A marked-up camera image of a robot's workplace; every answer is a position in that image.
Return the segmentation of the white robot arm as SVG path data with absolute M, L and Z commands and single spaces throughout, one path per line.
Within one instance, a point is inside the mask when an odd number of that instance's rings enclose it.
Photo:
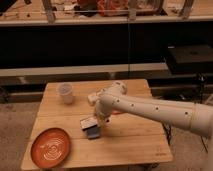
M 140 98 L 127 95 L 127 86 L 114 81 L 100 95 L 95 114 L 109 118 L 113 110 L 141 116 L 188 130 L 200 136 L 213 136 L 213 107 L 205 104 Z

